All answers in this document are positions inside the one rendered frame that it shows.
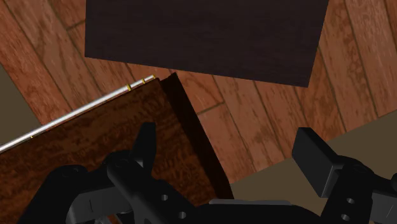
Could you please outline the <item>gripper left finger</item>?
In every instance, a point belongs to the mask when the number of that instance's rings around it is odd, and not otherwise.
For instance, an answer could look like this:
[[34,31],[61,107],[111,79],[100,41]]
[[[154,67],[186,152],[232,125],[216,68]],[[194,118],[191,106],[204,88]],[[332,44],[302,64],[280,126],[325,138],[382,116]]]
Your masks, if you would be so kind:
[[110,153],[99,168],[51,171],[18,224],[94,224],[117,214],[122,224],[199,224],[199,210],[168,182],[151,175],[156,126],[141,125],[131,150]]

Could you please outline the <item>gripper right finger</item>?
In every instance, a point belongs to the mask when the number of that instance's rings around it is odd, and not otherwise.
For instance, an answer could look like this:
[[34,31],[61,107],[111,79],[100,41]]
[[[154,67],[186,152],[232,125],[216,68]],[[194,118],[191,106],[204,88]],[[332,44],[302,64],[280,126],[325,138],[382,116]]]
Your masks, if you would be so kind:
[[292,157],[317,195],[327,199],[324,224],[397,224],[397,174],[386,179],[336,154],[310,127],[298,128]]

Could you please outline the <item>beige rug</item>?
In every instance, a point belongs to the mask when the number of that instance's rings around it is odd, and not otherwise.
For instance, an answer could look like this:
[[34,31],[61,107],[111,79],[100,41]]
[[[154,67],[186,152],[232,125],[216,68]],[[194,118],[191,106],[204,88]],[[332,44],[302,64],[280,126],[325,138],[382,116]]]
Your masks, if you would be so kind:
[[[0,153],[155,79],[150,76],[105,95],[0,146]],[[397,174],[397,112],[326,143],[336,154],[359,160],[380,177],[392,179]],[[199,206],[193,204],[199,210],[199,224],[324,224],[321,212],[327,199],[317,195],[292,156],[229,184],[232,198],[215,198]],[[110,215],[115,215],[120,222],[117,214],[109,214],[94,224],[110,224]]]

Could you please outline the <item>brown wooden cabinet, silver rail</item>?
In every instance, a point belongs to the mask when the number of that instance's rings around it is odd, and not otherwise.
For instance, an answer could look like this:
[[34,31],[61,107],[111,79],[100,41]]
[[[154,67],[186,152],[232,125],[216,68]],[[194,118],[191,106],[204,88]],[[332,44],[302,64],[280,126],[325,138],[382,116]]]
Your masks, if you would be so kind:
[[153,122],[152,174],[192,204],[233,196],[228,178],[176,74],[155,79],[0,153],[0,224],[17,224],[45,177],[61,165],[92,171],[129,150],[144,122]]

